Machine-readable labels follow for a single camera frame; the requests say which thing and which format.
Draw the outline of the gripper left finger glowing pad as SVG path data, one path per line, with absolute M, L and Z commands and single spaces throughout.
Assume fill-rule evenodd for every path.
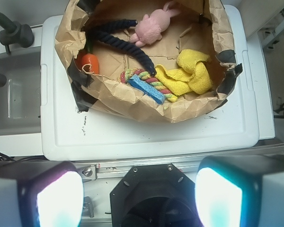
M 72 162 L 0 162 L 0 227 L 77 227 L 83 197 Z

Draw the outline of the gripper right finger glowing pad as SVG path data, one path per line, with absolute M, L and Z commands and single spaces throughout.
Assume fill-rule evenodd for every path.
M 205 157 L 195 204 L 205 227 L 284 227 L 284 155 Z

